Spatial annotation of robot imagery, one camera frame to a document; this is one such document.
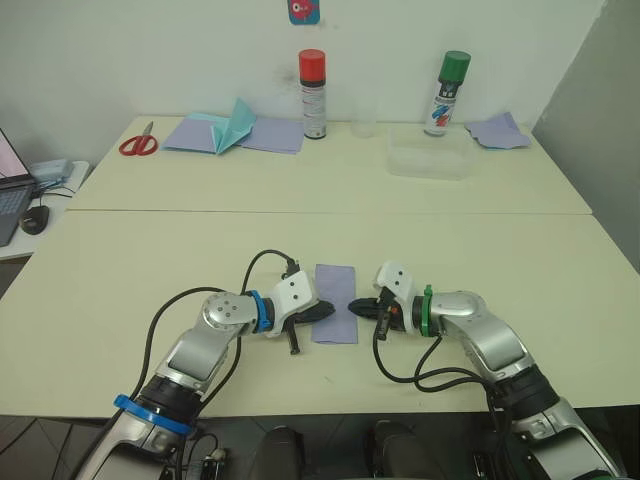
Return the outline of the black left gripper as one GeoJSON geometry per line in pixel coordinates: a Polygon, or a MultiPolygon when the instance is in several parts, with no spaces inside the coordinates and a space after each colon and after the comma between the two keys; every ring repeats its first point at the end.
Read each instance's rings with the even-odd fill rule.
{"type": "Polygon", "coordinates": [[[294,356],[300,353],[300,346],[296,333],[297,325],[304,325],[312,322],[316,325],[319,322],[330,318],[334,313],[335,307],[331,302],[320,300],[310,310],[294,313],[287,317],[284,321],[283,331],[288,339],[290,354],[294,356]],[[312,319],[310,311],[314,315],[314,320],[312,319]]]}

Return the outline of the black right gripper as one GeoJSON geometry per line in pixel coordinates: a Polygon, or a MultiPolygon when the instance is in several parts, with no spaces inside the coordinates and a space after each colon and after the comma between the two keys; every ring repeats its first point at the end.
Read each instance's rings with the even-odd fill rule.
{"type": "Polygon", "coordinates": [[[352,300],[348,308],[356,316],[376,318],[375,339],[385,341],[392,331],[403,331],[403,311],[391,290],[383,287],[377,298],[358,298],[352,300]]]}

